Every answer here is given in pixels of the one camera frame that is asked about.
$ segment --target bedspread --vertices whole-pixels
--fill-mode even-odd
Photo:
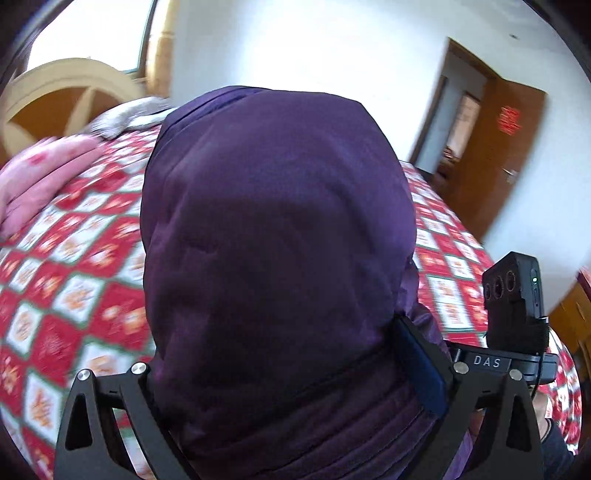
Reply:
[[[0,250],[0,410],[41,478],[52,478],[62,408],[76,372],[120,373],[154,354],[142,290],[139,208],[158,129],[106,142],[106,154]],[[491,259],[413,167],[403,168],[417,212],[420,300],[446,338],[483,345],[479,282]],[[549,389],[551,415],[575,449],[578,379],[559,340],[552,350],[561,367]],[[119,422],[138,474],[149,478],[125,417]]]

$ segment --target gray pillow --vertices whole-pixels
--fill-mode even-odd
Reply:
[[[85,134],[99,135],[112,140],[121,135],[129,122],[142,115],[152,115],[170,108],[167,99],[145,97],[122,103],[100,114],[83,130]]]
[[[142,131],[152,128],[154,125],[159,125],[164,122],[168,114],[174,112],[175,110],[176,108],[169,108],[164,112],[136,117],[127,124],[125,131]]]

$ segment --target sleeve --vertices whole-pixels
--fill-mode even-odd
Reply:
[[[550,430],[542,441],[542,458],[544,460],[544,480],[563,478],[574,461],[574,455],[567,448],[560,429],[549,420]]]

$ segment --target wooden door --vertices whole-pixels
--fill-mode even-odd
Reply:
[[[485,86],[480,114],[443,200],[478,240],[496,218],[525,164],[545,92],[497,78]]]

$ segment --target window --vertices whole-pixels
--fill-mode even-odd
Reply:
[[[27,70],[71,57],[99,60],[123,72],[141,70],[156,1],[74,0],[39,34]]]

